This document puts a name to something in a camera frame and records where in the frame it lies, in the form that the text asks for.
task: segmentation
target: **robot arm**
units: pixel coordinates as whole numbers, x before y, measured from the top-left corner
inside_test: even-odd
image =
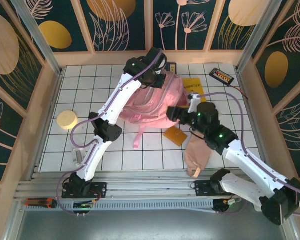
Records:
[[[282,223],[300,207],[300,193],[284,186],[289,184],[300,190],[296,178],[288,180],[257,158],[230,129],[220,124],[219,113],[211,102],[200,101],[197,93],[189,95],[189,109],[169,107],[167,116],[172,121],[189,125],[204,135],[207,145],[220,155],[235,163],[254,183],[243,180],[226,169],[216,172],[211,185],[217,193],[232,193],[253,203],[257,210],[274,224]]]
[[[124,106],[142,85],[160,89],[163,87],[166,75],[161,74],[161,70],[166,63],[166,56],[154,47],[146,56],[127,61],[119,84],[108,101],[98,113],[91,112],[89,115],[89,122],[94,127],[94,140],[79,170],[70,176],[71,191],[83,197],[88,193],[105,151],[122,133],[116,123]]]

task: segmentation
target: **white grid floor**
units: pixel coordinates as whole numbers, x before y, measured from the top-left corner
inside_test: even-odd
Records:
[[[52,124],[47,136],[40,163],[40,172],[67,172],[75,170],[70,140],[70,132],[63,130],[57,124],[57,116],[72,110],[78,117],[78,122],[86,120],[90,112],[98,110],[108,100],[117,86],[124,65],[98,66],[68,66],[54,110]],[[233,86],[239,87],[234,67],[231,64],[178,64],[177,73],[182,78],[200,78],[205,94],[227,92],[240,100],[244,110],[245,144],[258,157],[259,151],[252,131],[243,96],[234,88],[227,87],[209,76],[213,68],[219,68],[235,78]],[[227,96],[212,96],[206,98],[216,104],[222,112],[221,124],[241,135],[239,107]],[[176,146],[163,136],[166,129],[147,128],[143,134],[139,149],[133,149],[133,142],[138,133],[138,126],[117,122],[123,134],[112,143],[100,161],[96,171],[125,171],[125,170],[162,170],[186,169],[184,154],[191,133],[188,126],[178,126],[188,135],[181,147]],[[74,133],[74,140],[79,144],[87,144],[93,139],[91,123],[79,127]],[[236,168],[227,159],[214,153],[206,168]]]

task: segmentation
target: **beige cloth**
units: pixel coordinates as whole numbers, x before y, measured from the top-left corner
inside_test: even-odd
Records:
[[[201,138],[204,137],[197,131],[195,134]],[[191,177],[197,178],[200,172],[206,168],[212,152],[212,149],[208,147],[204,140],[195,135],[191,136],[185,148],[185,163],[188,166],[188,174]]]

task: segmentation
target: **circuit board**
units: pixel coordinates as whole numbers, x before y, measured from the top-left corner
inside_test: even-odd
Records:
[[[217,79],[219,82],[223,83],[224,85],[227,85],[228,87],[235,80],[232,76],[226,74],[225,72],[217,68],[214,68],[209,75],[214,79]]]

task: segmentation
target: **pink backpack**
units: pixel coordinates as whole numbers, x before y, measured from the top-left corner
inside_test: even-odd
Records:
[[[139,88],[131,96],[119,116],[127,123],[140,125],[139,133],[133,144],[135,149],[139,147],[146,127],[167,129],[178,123],[168,119],[168,107],[187,105],[187,92],[182,78],[165,70],[162,70],[161,73],[166,74],[163,87],[161,89]]]

